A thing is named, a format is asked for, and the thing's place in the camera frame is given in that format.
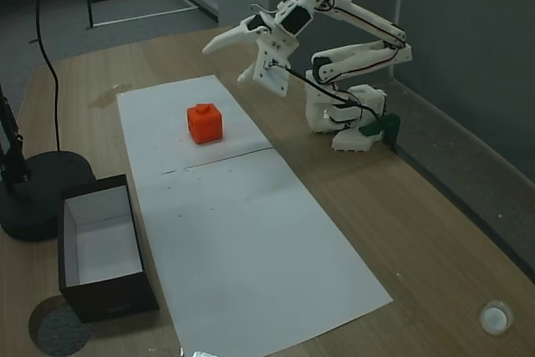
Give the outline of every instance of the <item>round object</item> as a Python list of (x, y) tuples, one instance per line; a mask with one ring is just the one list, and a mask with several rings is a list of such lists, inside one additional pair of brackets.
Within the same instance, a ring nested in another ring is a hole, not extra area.
[(512, 311), (502, 301), (491, 301), (481, 312), (481, 326), (493, 336), (504, 334), (512, 325), (512, 321)]
[(54, 357), (80, 351), (91, 338), (91, 325), (82, 324), (62, 296), (38, 305), (30, 316), (28, 329), (39, 350)]
[(18, 240), (38, 242), (58, 235), (61, 194), (94, 181), (89, 163), (73, 152), (46, 152), (26, 160), (30, 181), (13, 185), (9, 194), (0, 182), (0, 225)]

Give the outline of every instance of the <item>black cable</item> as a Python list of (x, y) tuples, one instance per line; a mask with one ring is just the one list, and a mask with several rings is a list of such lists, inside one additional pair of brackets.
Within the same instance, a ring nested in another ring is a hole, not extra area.
[(41, 0), (36, 0), (36, 4), (35, 4), (35, 29), (37, 31), (37, 40), (39, 43), (39, 48), (41, 49), (41, 54), (43, 55), (44, 61), (47, 63), (48, 68), (50, 69), (50, 72), (53, 75), (53, 80), (55, 83), (53, 119), (54, 119), (54, 125), (56, 129), (56, 151), (60, 152), (61, 147), (59, 146), (59, 123), (58, 123), (59, 80), (58, 80), (58, 75), (56, 74), (56, 71), (54, 70), (52, 63), (50, 63), (50, 59), (48, 58), (48, 55), (46, 51), (44, 50), (43, 38), (41, 37)]
[[(333, 87), (333, 91), (338, 91), (338, 92), (341, 92), (343, 94), (346, 94), (348, 96), (350, 96), (351, 98), (353, 98), (353, 100), (355, 102), (358, 102), (359, 105), (362, 105), (359, 101), (359, 99), (354, 96), (353, 94), (351, 94), (349, 91), (342, 91), (340, 89), (336, 89), (336, 85), (335, 84), (331, 84), (331, 86)], [(383, 112), (386, 113), (386, 99), (385, 99), (385, 108), (383, 109)], [(364, 109), (360, 108), (360, 116), (359, 116), (359, 120), (362, 120), (362, 115), (364, 114)]]
[(368, 110), (375, 118), (375, 120), (377, 121), (377, 123), (379, 123), (379, 126), (380, 128), (383, 130), (383, 132), (385, 133), (385, 138), (386, 138), (386, 141), (388, 142), (389, 144), (389, 148), (395, 153), (397, 154), (397, 151), (395, 149), (395, 143), (394, 141), (390, 138), (390, 135), (388, 133), (388, 130), (386, 129), (385, 125), (383, 124), (383, 121), (380, 119), (379, 115), (377, 115), (377, 113), (375, 112), (375, 110), (373, 110), (372, 108), (370, 108), (369, 106), (366, 106), (366, 105), (362, 105), (360, 102), (355, 102), (354, 100), (349, 100), (349, 99), (344, 99), (340, 96), (337, 96), (336, 94), (331, 94), (330, 92), (328, 92), (326, 89), (322, 88), (321, 86), (317, 85), (316, 83), (314, 83), (313, 81), (307, 79), (305, 76), (303, 76), (302, 74), (298, 73), (297, 71), (293, 70), (293, 69), (290, 69), (288, 67), (284, 67), (284, 66), (281, 66), (280, 64), (271, 64), (272, 67), (279, 67), (280, 69), (285, 69), (286, 71), (288, 71), (292, 76), (294, 77), (297, 77), (298, 79), (300, 79), (301, 81), (303, 81), (304, 83), (308, 84), (308, 85), (311, 85), (312, 87), (314, 87), (316, 90), (318, 90), (319, 92), (321, 92), (322, 94), (325, 94), (327, 95), (329, 98), (332, 98), (334, 100), (337, 100), (338, 102), (341, 102), (342, 104), (344, 105), (347, 105), (347, 106), (354, 106), (356, 108), (360, 108), (361, 110)]

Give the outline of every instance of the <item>white bottle cap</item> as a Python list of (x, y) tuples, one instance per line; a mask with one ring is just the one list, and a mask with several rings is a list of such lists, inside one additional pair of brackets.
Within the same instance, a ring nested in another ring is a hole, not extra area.
[(491, 301), (481, 312), (483, 330), (493, 336), (504, 334), (512, 325), (512, 311), (502, 301)]

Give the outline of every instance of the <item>white robotic arm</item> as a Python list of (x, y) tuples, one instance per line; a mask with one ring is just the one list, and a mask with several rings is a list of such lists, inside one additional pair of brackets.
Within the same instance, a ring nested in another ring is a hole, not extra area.
[(353, 4), (352, 0), (284, 0), (276, 11), (264, 12), (215, 37), (203, 53), (232, 43), (256, 42), (256, 63), (238, 81), (253, 79), (279, 96), (285, 96), (288, 90), (289, 72), (292, 71), (288, 57), (299, 46), (297, 36), (312, 22), (315, 13), (350, 23), (380, 39), (316, 53), (312, 57), (313, 69), (306, 76), (306, 116), (311, 129), (314, 132), (342, 130), (334, 138), (334, 149), (368, 150), (373, 142), (382, 138), (381, 130), (373, 131), (372, 135), (368, 130), (368, 134), (363, 135), (360, 129), (384, 114), (386, 95), (369, 85), (342, 92), (338, 91), (336, 83), (410, 61), (412, 50), (406, 42), (405, 32), (392, 22)]

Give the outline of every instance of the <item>black box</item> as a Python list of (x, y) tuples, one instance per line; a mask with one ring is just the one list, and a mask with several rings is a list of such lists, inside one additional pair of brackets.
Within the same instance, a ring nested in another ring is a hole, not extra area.
[(59, 290), (82, 322), (158, 309), (125, 175), (65, 191), (58, 233)]

